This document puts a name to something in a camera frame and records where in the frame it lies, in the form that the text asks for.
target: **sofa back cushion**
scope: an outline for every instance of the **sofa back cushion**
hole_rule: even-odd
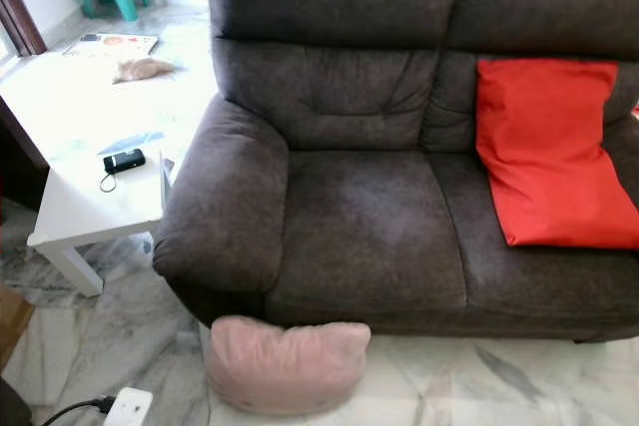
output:
[[[211,0],[222,94],[293,149],[416,148],[453,0]]]
[[[604,122],[628,115],[639,97],[639,0],[455,0],[420,145],[474,150],[476,62],[498,58],[617,60]]]

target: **cable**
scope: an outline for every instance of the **cable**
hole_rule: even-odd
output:
[[[103,187],[103,185],[102,185],[102,184],[104,183],[104,180],[106,180],[108,177],[113,177],[113,186],[112,186],[109,190],[106,190],[106,189],[104,189],[104,187]],[[113,190],[115,190],[115,189],[116,189],[116,186],[117,186],[117,185],[116,185],[116,176],[115,176],[114,174],[106,174],[106,175],[104,176],[104,178],[100,180],[100,190],[101,190],[102,192],[104,192],[105,194],[109,194],[110,192],[112,192]]]
[[[62,411],[59,411],[53,416],[51,416],[49,419],[47,419],[47,421],[42,426],[49,426],[63,414],[67,414],[69,411],[73,409],[82,408],[84,406],[95,406],[96,408],[100,410],[102,414],[109,414],[109,411],[111,411],[111,407],[113,406],[113,403],[115,401],[116,401],[115,396],[103,396],[101,398],[95,398],[89,401],[82,401],[80,403],[72,404],[71,406],[64,408]]]

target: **table leg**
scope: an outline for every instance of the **table leg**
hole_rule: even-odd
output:
[[[36,246],[51,263],[85,296],[102,294],[104,280],[84,260],[76,248],[60,248],[54,244]]]

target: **cardboard box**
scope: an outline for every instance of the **cardboard box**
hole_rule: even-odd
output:
[[[0,284],[0,371],[26,329],[33,306],[20,294]]]

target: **loveseat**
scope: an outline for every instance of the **loveseat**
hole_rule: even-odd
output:
[[[615,60],[603,147],[639,206],[639,0],[210,1],[220,93],[154,254],[200,321],[639,333],[639,253],[508,246],[474,145],[478,59]]]

